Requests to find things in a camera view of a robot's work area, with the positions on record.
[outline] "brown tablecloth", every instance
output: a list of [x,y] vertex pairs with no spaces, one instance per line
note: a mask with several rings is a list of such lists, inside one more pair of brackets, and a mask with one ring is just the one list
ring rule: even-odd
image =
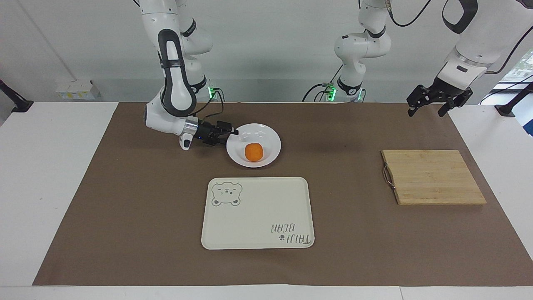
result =
[[[35,285],[533,285],[529,255],[436,107],[409,118],[402,104],[227,104],[221,119],[281,137],[276,161],[247,169],[223,146],[181,150],[176,136],[145,127],[143,106],[118,105]],[[487,204],[397,205],[382,149],[458,149]],[[307,179],[311,248],[201,246],[208,182],[255,176]]]

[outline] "round plate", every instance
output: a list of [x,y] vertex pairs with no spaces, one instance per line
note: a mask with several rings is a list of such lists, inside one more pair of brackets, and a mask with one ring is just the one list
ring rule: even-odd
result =
[[[230,135],[226,143],[229,156],[236,163],[249,168],[263,167],[273,162],[281,150],[281,140],[274,129],[263,124],[246,124],[237,128],[239,135]],[[263,147],[263,158],[251,162],[246,159],[244,148],[250,143],[259,143]]]

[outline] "orange fruit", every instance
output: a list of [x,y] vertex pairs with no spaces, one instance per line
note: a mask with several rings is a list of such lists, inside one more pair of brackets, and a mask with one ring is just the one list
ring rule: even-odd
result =
[[263,158],[263,146],[259,143],[251,143],[244,148],[246,159],[251,162],[259,161]]

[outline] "bear drawing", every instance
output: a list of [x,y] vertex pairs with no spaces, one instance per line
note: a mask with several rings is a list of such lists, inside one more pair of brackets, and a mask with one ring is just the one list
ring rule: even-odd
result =
[[221,203],[231,203],[233,206],[237,206],[240,203],[240,192],[243,191],[243,186],[241,184],[233,184],[230,182],[225,182],[221,184],[215,184],[211,188],[213,192],[213,199],[211,204],[214,206],[219,206]]

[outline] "white tabletop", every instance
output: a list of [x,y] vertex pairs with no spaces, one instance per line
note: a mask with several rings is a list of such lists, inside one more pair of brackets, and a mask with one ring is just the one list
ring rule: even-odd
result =
[[[30,287],[116,106],[36,102],[0,127],[1,299],[530,299],[533,294],[523,287]],[[450,115],[533,257],[533,138],[492,107],[465,106]]]

